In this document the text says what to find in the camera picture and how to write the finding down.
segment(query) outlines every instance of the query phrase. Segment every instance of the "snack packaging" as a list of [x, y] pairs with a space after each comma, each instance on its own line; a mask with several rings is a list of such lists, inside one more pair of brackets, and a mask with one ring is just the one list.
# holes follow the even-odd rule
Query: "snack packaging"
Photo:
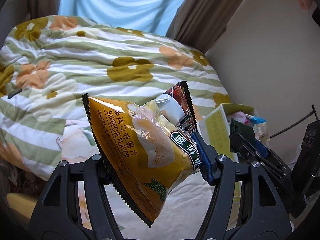
[[196, 143], [154, 100], [143, 106], [87, 94], [82, 100], [112, 183], [150, 227], [170, 191], [201, 164]]
[[244, 123], [244, 124], [249, 124], [250, 122], [248, 121], [246, 115], [244, 112], [235, 112], [233, 114], [230, 114], [227, 116], [227, 120], [228, 122], [231, 122], [231, 118], [233, 118], [235, 121], [238, 121], [240, 123]]
[[162, 115], [173, 125], [192, 134], [197, 123], [186, 81], [181, 81], [155, 99]]
[[246, 114], [247, 119], [252, 123], [255, 136], [261, 141], [270, 141], [267, 129], [267, 121], [261, 117]]

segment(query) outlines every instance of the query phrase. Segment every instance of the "yellow box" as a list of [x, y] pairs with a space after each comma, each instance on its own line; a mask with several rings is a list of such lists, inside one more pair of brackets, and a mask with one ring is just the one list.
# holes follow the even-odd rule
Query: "yellow box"
[[[239, 104], [221, 104], [208, 114], [199, 123], [199, 129], [202, 138], [206, 144], [212, 145], [218, 154], [228, 156], [234, 162], [238, 162], [236, 153], [230, 152], [230, 126], [227, 115], [242, 111], [245, 114], [258, 116], [255, 108]], [[234, 203], [240, 202], [241, 183], [236, 183]]]

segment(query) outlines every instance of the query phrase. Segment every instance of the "light blue curtain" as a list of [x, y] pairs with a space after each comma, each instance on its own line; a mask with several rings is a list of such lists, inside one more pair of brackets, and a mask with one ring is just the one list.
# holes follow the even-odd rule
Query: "light blue curtain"
[[184, 0], [61, 0], [59, 15], [89, 17], [98, 23], [165, 36]]

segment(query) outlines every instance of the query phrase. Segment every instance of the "black cable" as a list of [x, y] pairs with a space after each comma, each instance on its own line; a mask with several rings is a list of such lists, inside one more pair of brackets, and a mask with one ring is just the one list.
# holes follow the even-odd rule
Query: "black cable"
[[272, 139], [273, 137], [276, 137], [276, 136], [278, 136], [278, 135], [286, 132], [287, 130], [291, 129], [292, 127], [295, 127], [297, 124], [303, 122], [304, 120], [306, 120], [308, 117], [312, 116], [313, 114], [315, 114], [317, 121], [319, 121], [318, 115], [317, 115], [317, 113], [316, 113], [315, 106], [312, 105], [311, 107], [312, 107], [312, 111], [311, 111], [309, 114], [307, 114], [305, 117], [303, 117], [303, 118], [300, 119], [299, 121], [295, 122], [293, 125], [290, 125], [290, 126], [287, 127], [286, 129], [283, 129], [282, 131], [277, 132], [277, 133], [275, 133], [274, 135], [271, 135], [271, 136], [270, 136], [270, 139]]

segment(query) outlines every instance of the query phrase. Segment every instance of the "yellow cushion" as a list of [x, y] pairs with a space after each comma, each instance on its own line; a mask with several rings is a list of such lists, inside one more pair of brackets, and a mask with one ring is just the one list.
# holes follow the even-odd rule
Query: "yellow cushion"
[[22, 193], [7, 194], [7, 202], [11, 209], [30, 219], [38, 198]]

